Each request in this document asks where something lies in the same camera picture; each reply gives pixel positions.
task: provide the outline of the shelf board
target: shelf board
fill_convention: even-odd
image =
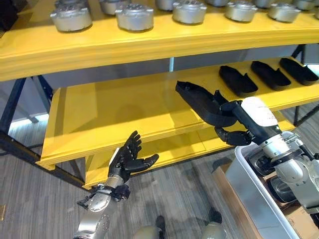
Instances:
[[[0,81],[58,71],[168,57],[317,43],[319,21],[302,12],[294,23],[277,22],[258,10],[251,23],[226,19],[224,8],[208,6],[204,23],[182,25],[171,12],[157,10],[154,0],[138,0],[155,9],[154,28],[133,33],[120,30],[105,16],[98,0],[89,0],[93,26],[74,33],[58,32],[49,15],[55,0],[33,0],[19,13],[13,28],[0,39]]]
[[[279,66],[278,58],[263,62],[275,69]],[[319,83],[303,86],[283,70],[292,84],[278,92],[259,80],[250,69],[251,62],[228,65],[248,73],[259,88],[256,96],[272,111],[319,99]],[[38,164],[52,170],[58,162],[112,150],[134,130],[150,142],[209,127],[175,91],[175,85],[177,80],[189,81],[210,92],[219,89],[230,101],[239,99],[218,70],[219,66],[209,66],[58,89]]]
[[[285,119],[281,113],[275,112],[275,116],[282,130],[294,129],[294,126]],[[240,124],[236,124],[227,129],[243,130],[244,127]],[[159,159],[152,167],[152,169],[154,169],[228,147],[229,145],[217,137],[214,129],[209,127],[195,132],[143,143],[139,157],[146,158],[152,156],[154,153],[158,153]],[[85,158],[86,174],[84,188],[90,189],[92,186],[106,181],[108,165],[113,153],[114,151],[110,150]]]

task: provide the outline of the robotic arm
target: robotic arm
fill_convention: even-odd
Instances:
[[[318,154],[313,155],[296,137],[288,139],[297,145],[290,148],[275,116],[259,98],[229,102],[219,91],[213,95],[189,82],[177,82],[176,91],[205,122],[215,126],[217,135],[227,144],[239,146],[254,142],[259,145],[266,156],[265,162],[259,163],[266,169],[274,168],[278,178],[290,187],[304,209],[318,218]],[[228,132],[223,129],[237,120],[247,131]]]
[[[141,150],[140,135],[133,132],[124,146],[118,148],[111,158],[108,179],[99,184],[94,192],[78,204],[87,210],[73,239],[103,239],[110,227],[111,215],[122,199],[130,195],[124,184],[131,173],[150,168],[159,158],[158,154],[146,159],[137,159]]]

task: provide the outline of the black plastic tray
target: black plastic tray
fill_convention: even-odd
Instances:
[[[228,127],[236,123],[234,116],[223,115],[220,106],[228,102],[219,91],[211,94],[190,82],[178,81],[176,91],[206,123],[216,127]]]
[[[252,96],[258,90],[258,87],[249,78],[247,73],[242,75],[235,68],[221,66],[219,68],[219,75],[226,85],[239,97]]]
[[[319,77],[307,66],[303,67],[292,59],[282,58],[279,64],[289,73],[289,75],[302,85],[313,85],[319,79]]]
[[[291,84],[291,81],[280,71],[279,68],[275,71],[263,62],[253,61],[251,69],[268,87],[275,91],[282,91]]]

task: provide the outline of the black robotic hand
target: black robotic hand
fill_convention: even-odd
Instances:
[[[140,144],[141,136],[134,131],[125,144],[119,149],[109,166],[108,177],[119,175],[124,183],[128,181],[131,173],[141,172],[150,168],[159,158],[158,154],[146,159],[137,159],[139,151],[142,149]]]

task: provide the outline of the white label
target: white label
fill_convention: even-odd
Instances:
[[[115,152],[113,153],[113,156],[112,156],[112,158],[110,159],[109,166],[110,166],[111,163],[113,162],[113,159],[115,158],[115,156],[116,156],[116,154],[119,152],[119,150],[120,150],[119,147],[117,147],[117,148],[115,149]]]
[[[241,107],[246,111],[256,124],[267,127],[277,125],[278,121],[265,103],[257,97],[247,97],[241,103]]]

